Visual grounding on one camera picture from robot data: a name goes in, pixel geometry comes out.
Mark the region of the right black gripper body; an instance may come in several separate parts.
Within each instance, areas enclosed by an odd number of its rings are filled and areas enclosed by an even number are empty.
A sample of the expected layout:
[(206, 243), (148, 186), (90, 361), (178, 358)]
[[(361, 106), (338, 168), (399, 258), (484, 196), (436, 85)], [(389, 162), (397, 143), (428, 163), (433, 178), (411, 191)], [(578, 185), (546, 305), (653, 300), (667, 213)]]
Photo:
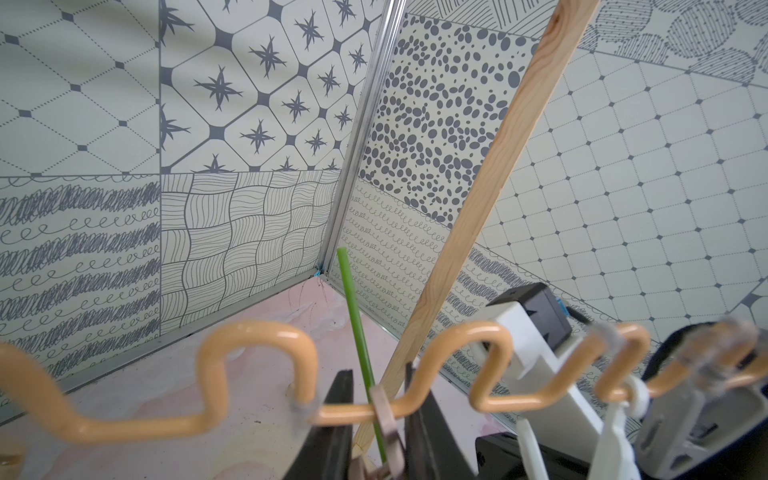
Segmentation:
[[(643, 380), (657, 373), (673, 347), (712, 323), (675, 331), (652, 356)], [(653, 400), (634, 443), (641, 479), (767, 479), (767, 466), (755, 460), (767, 449), (767, 377), (713, 393), (683, 383)], [(532, 479), (527, 473), (517, 435), (498, 433), (475, 441), (480, 479)], [(549, 479), (587, 479), (586, 461), (540, 446)]]

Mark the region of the wooden clothes rack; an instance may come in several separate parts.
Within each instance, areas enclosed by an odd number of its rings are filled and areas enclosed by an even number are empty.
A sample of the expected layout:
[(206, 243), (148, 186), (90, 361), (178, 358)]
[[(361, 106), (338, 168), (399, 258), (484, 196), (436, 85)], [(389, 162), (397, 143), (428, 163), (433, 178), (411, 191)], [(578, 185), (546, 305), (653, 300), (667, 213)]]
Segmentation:
[(599, 4), (599, 0), (558, 2), (379, 383), (390, 399), (398, 394), (404, 382), (406, 364), (416, 359), (427, 340), (433, 322)]

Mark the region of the wooden clothes hanger with clips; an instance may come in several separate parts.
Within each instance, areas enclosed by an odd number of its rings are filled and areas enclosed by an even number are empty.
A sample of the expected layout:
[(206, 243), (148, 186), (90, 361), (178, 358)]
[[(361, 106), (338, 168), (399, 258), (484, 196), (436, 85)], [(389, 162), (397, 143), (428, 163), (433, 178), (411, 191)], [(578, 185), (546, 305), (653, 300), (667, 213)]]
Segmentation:
[[(384, 370), (395, 338), (363, 318), (374, 371)], [(348, 325), (297, 321), (313, 335), (320, 358), (318, 387), (324, 396), (339, 370), (354, 369), (354, 402), (365, 393)], [(194, 384), (194, 335), (150, 355), (69, 399), (78, 412), (106, 420), (145, 419), (196, 413), (202, 406)], [(229, 415), (213, 431), (192, 438), (128, 444), (75, 445), (54, 438), (26, 416), (1, 427), (1, 439), (19, 442), (25, 461), (19, 479), (281, 479), (302, 446), (308, 428), (296, 426), (289, 406), (290, 359), (254, 347), (226, 359)], [(439, 376), (432, 393), (460, 451), (477, 470), (475, 439), (512, 432), (500, 418), (473, 410), (466, 395)]]

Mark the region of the blue tulip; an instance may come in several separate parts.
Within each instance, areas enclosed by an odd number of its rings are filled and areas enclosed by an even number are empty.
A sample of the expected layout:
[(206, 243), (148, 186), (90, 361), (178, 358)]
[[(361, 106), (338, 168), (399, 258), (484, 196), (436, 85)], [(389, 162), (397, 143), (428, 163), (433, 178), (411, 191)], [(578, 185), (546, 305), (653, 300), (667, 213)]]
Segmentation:
[(338, 248), (336, 253), (360, 370), (366, 389), (366, 395), (369, 398), (370, 389), (375, 386), (375, 379), (361, 320), (350, 259), (345, 247)]

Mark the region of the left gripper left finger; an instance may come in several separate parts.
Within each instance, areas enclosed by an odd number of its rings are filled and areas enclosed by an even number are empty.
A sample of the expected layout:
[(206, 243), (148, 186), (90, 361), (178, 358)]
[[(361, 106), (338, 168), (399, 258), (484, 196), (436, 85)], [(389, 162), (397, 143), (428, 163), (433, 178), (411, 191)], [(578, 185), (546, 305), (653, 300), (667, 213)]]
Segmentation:
[[(339, 371), (324, 399), (324, 406), (351, 403), (352, 370)], [(313, 426), (283, 480), (345, 480), (351, 460), (353, 427)]]

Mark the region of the floral pink table mat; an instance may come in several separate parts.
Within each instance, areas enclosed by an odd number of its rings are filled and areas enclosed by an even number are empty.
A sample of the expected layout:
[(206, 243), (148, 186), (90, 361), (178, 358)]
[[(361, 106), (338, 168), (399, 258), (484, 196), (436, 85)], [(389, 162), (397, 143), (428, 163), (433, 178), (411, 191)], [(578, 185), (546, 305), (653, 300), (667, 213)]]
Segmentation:
[[(298, 285), (290, 287), (278, 294), (275, 294), (229, 317), (229, 322), (233, 324), (238, 322), (244, 322), (247, 320), (268, 320), (268, 321), (288, 324), (292, 327), (295, 327), (299, 330), (304, 331), (308, 336), (312, 338), (315, 346), (316, 346), (316, 343), (314, 341), (313, 335), (309, 333), (307, 330), (297, 326), (297, 323), (296, 323), (297, 321), (308, 322), (313, 320), (315, 322), (318, 322), (318, 321), (324, 321), (324, 320), (325, 321), (331, 320), (331, 321), (339, 321), (342, 326), (348, 325), (350, 327), (349, 315), (348, 315), (347, 305), (344, 297), (340, 293), (338, 293), (333, 287), (327, 284), (324, 280), (319, 278), (312, 278), (312, 279), (306, 280)], [(197, 384), (197, 377), (195, 372), (195, 360), (201, 344), (207, 338), (208, 333), (206, 330), (200, 330), (196, 333), (193, 333), (189, 336), (186, 336), (176, 342), (173, 342), (165, 346), (161, 345), (158, 342), (152, 342), (148, 347), (142, 350), (141, 356), (138, 360), (131, 363), (126, 363), (123, 361), (108, 361), (108, 362), (98, 364), (90, 369), (90, 374), (92, 376), (91, 382), (85, 382), (82, 376), (77, 374), (77, 375), (67, 377), (63, 381), (62, 387), (67, 392), (69, 397), (69, 395), (71, 395), (77, 390), (80, 390), (89, 385), (92, 385), (98, 382), (99, 380), (101, 380), (102, 378), (107, 377), (110, 374), (123, 370), (126, 367), (150, 355), (156, 354), (157, 352), (163, 349), (167, 349), (170, 346), (180, 341), (184, 341), (185, 339), (192, 337), (194, 335), (202, 336), (201, 343), (194, 354), (194, 370), (193, 370), (194, 371), (193, 385), (195, 385), (198, 388), (198, 391), (200, 392)], [(286, 355), (280, 350), (272, 347), (267, 347), (267, 346), (256, 346), (256, 347), (266, 347), (266, 348), (274, 349), (277, 352)], [(227, 357), (230, 354), (240, 350), (235, 350), (230, 352), (227, 355)], [(226, 371), (227, 357), (225, 358), (225, 361), (224, 361), (225, 371)], [(322, 396), (318, 387), (319, 372), (321, 369), (320, 358), (318, 363), (319, 363), (319, 370), (318, 370), (318, 376), (317, 376), (316, 391), (319, 396)], [(229, 409), (230, 409), (230, 390), (231, 389), (229, 385), (230, 382), (229, 382), (227, 371), (226, 371), (226, 374), (227, 374), (227, 386), (228, 386), (228, 393), (229, 393), (229, 405), (228, 405), (228, 414), (227, 414), (227, 417), (228, 417)], [(291, 407), (293, 380), (294, 380), (293, 365), (292, 365), (292, 373), (289, 375), (289, 379), (291, 380), (291, 383), (290, 383), (288, 399), (289, 399), (289, 406), (291, 408), (291, 412), (295, 418), (293, 423), (296, 426), (294, 427), (294, 429), (298, 428), (300, 430), (303, 430), (304, 428), (308, 428), (307, 424), (293, 411)], [(203, 398), (202, 398), (201, 392), (200, 392), (200, 396), (202, 399), (201, 400), (202, 406), (200, 407), (200, 409), (196, 413), (184, 414), (180, 416), (188, 416), (188, 415), (193, 415), (201, 412), (203, 408)]]

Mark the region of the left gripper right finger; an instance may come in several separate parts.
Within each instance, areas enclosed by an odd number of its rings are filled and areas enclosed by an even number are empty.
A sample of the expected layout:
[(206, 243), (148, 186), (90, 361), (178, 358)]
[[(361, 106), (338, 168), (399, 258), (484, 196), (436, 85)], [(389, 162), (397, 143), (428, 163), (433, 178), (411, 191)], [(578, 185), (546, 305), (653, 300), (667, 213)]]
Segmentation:
[(432, 392), (405, 418), (405, 476), (411, 480), (461, 480), (476, 476)]

